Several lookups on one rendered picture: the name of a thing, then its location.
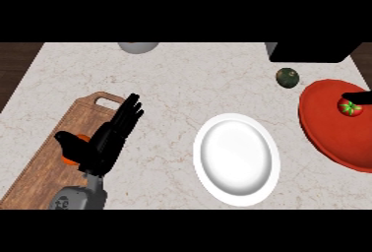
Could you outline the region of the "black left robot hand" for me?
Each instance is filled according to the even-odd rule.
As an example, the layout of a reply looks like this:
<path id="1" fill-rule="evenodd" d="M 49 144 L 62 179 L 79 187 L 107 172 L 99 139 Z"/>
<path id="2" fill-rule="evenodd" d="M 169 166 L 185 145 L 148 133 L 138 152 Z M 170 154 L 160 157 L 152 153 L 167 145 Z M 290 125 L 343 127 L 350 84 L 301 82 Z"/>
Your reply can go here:
<path id="1" fill-rule="evenodd" d="M 89 160 L 79 163 L 79 170 L 95 176 L 104 176 L 112 169 L 127 138 L 143 115 L 141 96 L 132 94 L 120 106 L 112 119 L 102 124 L 89 141 Z M 62 141 L 74 135 L 58 131 L 55 139 Z"/>

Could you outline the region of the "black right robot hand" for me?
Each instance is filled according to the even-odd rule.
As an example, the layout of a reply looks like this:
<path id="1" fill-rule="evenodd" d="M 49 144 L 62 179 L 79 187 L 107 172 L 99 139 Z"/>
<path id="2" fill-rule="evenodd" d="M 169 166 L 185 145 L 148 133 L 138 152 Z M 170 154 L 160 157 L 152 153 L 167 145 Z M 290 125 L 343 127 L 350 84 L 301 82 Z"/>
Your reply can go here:
<path id="1" fill-rule="evenodd" d="M 344 93 L 341 96 L 355 104 L 372 105 L 372 92 Z"/>

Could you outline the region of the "red tomato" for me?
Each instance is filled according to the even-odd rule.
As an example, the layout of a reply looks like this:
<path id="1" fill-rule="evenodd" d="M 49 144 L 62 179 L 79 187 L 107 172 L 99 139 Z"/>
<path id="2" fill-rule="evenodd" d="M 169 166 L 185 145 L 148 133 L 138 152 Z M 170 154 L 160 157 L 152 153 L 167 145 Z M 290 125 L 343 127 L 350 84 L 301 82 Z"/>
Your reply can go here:
<path id="1" fill-rule="evenodd" d="M 340 113 L 349 117 L 356 117 L 363 112 L 363 106 L 355 104 L 350 100 L 344 98 L 337 103 L 337 109 Z"/>

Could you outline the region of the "red plate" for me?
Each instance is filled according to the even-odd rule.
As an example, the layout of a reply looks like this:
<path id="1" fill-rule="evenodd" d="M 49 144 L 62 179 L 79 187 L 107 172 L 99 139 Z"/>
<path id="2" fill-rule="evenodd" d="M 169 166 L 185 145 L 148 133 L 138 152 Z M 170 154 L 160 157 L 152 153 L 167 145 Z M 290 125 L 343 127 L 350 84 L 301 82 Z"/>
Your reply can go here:
<path id="1" fill-rule="evenodd" d="M 298 116 L 307 138 L 325 156 L 346 167 L 372 173 L 372 105 L 350 117 L 337 105 L 344 93 L 363 89 L 343 80 L 315 81 L 300 95 Z"/>

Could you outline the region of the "white bowl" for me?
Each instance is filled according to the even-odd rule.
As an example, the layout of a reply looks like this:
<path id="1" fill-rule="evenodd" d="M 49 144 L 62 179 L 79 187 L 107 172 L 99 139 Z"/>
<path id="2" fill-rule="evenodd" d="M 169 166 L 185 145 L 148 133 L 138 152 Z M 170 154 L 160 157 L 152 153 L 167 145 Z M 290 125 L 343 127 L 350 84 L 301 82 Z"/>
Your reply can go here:
<path id="1" fill-rule="evenodd" d="M 281 157 L 269 131 L 253 118 L 225 113 L 205 122 L 194 141 L 194 166 L 207 191 L 223 203 L 248 207 L 269 197 Z"/>

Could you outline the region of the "orange fruit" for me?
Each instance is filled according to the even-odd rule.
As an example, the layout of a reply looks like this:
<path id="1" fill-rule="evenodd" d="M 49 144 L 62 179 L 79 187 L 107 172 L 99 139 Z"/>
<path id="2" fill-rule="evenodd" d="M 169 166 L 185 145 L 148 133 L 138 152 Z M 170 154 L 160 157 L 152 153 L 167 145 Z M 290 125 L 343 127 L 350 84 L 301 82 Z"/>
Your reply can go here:
<path id="1" fill-rule="evenodd" d="M 62 141 L 62 157 L 71 162 L 84 163 L 89 160 L 89 140 L 86 135 L 77 134 Z"/>

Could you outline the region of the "wooden cutting board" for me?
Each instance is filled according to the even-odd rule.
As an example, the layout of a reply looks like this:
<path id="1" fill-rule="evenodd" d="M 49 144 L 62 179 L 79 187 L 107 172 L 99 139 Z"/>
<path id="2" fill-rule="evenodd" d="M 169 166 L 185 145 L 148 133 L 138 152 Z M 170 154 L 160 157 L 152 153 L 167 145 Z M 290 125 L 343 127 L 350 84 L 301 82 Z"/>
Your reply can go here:
<path id="1" fill-rule="evenodd" d="M 96 103 L 99 98 L 124 102 L 120 96 L 105 92 L 76 100 L 3 196 L 0 209 L 46 209 L 55 194 L 65 186 L 87 185 L 77 167 L 62 161 L 61 145 L 53 135 L 58 131 L 67 131 L 74 135 L 93 136 L 115 114 L 114 109 Z"/>

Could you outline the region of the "dark green avocado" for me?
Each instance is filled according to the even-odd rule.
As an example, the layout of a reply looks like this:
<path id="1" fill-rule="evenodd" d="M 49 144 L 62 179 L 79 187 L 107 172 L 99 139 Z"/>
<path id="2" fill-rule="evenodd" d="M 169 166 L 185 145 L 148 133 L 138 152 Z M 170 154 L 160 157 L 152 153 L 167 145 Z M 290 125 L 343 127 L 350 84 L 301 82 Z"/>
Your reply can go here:
<path id="1" fill-rule="evenodd" d="M 293 68 L 282 68 L 276 73 L 276 82 L 284 88 L 293 89 L 300 83 L 298 72 Z"/>

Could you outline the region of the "black appliance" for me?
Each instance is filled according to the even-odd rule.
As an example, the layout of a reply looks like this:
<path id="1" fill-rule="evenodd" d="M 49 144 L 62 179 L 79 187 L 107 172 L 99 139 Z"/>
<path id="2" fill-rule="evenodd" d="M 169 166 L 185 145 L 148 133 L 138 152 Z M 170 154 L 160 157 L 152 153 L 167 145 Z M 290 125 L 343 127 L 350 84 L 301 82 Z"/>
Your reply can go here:
<path id="1" fill-rule="evenodd" d="M 269 60 L 290 63 L 338 63 L 360 42 L 266 42 Z"/>

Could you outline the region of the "grey round container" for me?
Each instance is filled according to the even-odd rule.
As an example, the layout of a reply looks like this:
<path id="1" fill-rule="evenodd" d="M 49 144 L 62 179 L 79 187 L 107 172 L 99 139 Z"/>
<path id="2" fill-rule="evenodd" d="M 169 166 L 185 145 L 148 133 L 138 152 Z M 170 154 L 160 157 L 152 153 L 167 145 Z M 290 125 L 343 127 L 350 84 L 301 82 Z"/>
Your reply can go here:
<path id="1" fill-rule="evenodd" d="M 148 53 L 157 46 L 157 42 L 120 42 L 121 49 L 132 54 Z"/>

